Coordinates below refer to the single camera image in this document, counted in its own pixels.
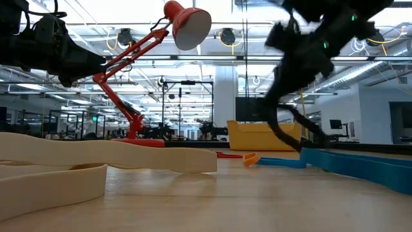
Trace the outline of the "black background workstation frame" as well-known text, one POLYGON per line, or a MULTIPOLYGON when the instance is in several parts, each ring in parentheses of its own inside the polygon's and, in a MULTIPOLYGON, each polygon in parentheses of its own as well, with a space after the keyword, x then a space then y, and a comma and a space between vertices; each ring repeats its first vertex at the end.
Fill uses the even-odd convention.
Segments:
POLYGON ((86 110, 50 110, 42 130, 60 140, 103 139, 106 116, 86 110))

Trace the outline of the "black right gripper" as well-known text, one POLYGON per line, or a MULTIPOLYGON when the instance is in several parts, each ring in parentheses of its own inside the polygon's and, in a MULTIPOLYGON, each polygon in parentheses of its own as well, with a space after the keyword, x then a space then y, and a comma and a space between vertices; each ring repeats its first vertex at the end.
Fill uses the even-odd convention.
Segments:
POLYGON ((317 137, 319 142, 326 140, 324 131, 291 105, 281 104, 279 99, 289 93, 304 88, 315 80, 317 74, 328 77, 334 70, 330 58, 323 52, 323 43, 312 34, 295 31, 294 23, 288 26, 276 23, 268 34, 265 46, 283 52, 281 62, 274 68, 274 82, 265 96, 268 125, 274 135, 297 152, 301 151, 298 140, 285 133, 279 126, 277 109, 288 110, 294 119, 317 137))

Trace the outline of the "yellow plastic bin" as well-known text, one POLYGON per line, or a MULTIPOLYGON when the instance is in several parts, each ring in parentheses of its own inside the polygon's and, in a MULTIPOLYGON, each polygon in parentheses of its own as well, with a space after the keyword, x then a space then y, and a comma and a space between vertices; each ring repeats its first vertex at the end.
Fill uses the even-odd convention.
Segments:
POLYGON ((229 145, 236 151, 294 151, 281 141, 267 123, 227 121, 229 145))

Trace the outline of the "black metal frame station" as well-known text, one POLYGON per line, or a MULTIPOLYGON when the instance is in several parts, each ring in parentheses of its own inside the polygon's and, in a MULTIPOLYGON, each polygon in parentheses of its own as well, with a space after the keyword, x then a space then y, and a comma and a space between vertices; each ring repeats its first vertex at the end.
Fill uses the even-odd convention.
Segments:
POLYGON ((185 141, 196 136, 202 122, 214 122, 212 81, 164 81, 161 105, 162 127, 174 130, 171 140, 185 141))

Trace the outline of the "black background screen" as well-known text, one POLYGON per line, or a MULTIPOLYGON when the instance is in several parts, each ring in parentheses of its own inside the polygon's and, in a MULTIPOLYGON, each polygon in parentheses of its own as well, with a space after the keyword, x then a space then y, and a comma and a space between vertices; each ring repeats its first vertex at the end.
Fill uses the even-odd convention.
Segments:
POLYGON ((265 97, 236 97, 236 121, 242 122, 267 122, 269 111, 277 105, 265 97))

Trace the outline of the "wide beige rubber band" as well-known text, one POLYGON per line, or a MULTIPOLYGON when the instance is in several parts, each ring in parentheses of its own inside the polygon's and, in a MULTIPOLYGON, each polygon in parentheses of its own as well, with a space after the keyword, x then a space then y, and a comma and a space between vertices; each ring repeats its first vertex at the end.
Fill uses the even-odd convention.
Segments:
POLYGON ((59 141, 0 132, 0 160, 45 166, 114 164, 123 168, 217 171, 217 154, 196 148, 152 148, 112 140, 59 141))
POLYGON ((0 222, 99 198, 105 192, 107 167, 0 162, 0 222))

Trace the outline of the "small monitor on stand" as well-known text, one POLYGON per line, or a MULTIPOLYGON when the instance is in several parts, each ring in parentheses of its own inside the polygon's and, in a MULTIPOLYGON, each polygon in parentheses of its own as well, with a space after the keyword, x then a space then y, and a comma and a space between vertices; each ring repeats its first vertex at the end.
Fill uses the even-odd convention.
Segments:
POLYGON ((332 130, 341 130, 342 128, 345 129, 345 134, 332 134, 330 135, 331 138, 335 140, 339 140, 340 138, 346 138, 348 139, 349 132, 348 132, 348 123, 342 123, 341 120, 338 119, 330 119, 330 128, 332 130))

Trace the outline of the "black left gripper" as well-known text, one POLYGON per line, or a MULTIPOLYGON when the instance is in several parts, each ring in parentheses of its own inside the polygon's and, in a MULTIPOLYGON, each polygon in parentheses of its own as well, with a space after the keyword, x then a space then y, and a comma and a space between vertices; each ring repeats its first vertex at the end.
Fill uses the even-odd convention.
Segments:
POLYGON ((44 69, 58 75, 64 87, 72 87, 73 81, 83 77, 106 73, 106 57, 100 59, 98 66, 98 56, 76 45, 69 35, 40 35, 38 42, 45 56, 44 69))

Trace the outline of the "black metal table frame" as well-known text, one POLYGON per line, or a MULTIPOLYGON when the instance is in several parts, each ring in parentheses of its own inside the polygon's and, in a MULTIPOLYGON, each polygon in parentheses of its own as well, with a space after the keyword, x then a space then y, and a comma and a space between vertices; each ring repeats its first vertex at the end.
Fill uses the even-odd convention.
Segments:
MULTIPOLYGON (((230 148, 228 142, 220 141, 179 141, 167 140, 165 141, 166 148, 230 148)), ((387 153, 397 155, 411 155, 412 145, 393 145, 393 144, 360 144, 353 142, 330 142, 327 148, 335 150, 349 150, 349 151, 364 151, 372 153, 387 153)))

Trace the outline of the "red piece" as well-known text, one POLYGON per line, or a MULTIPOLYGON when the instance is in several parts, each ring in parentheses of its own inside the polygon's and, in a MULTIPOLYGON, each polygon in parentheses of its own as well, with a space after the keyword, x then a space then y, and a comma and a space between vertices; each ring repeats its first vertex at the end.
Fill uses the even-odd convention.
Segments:
POLYGON ((242 159, 243 158, 242 155, 226 154, 220 151, 217 151, 216 154, 217 154, 217 158, 219 159, 242 159))

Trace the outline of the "red desk lamp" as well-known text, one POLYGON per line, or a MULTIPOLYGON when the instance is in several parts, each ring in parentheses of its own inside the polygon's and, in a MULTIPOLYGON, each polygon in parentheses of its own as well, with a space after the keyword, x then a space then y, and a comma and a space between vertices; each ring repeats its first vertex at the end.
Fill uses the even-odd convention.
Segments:
POLYGON ((145 128, 142 122, 144 115, 126 104, 109 86, 108 79, 121 69, 132 64, 155 46, 161 44, 169 33, 173 35, 177 48, 180 50, 192 50, 205 40, 212 24, 211 15, 207 11, 194 7, 184 8, 177 1, 166 2, 164 5, 164 19, 168 20, 166 26, 159 29, 153 26, 147 36, 108 62, 104 70, 93 75, 93 81, 100 86, 129 121, 127 137, 116 139, 117 142, 155 148, 163 148, 165 146, 165 142, 162 139, 139 139, 137 137, 137 133, 145 128), (167 30, 169 26, 172 27, 171 32, 167 30))

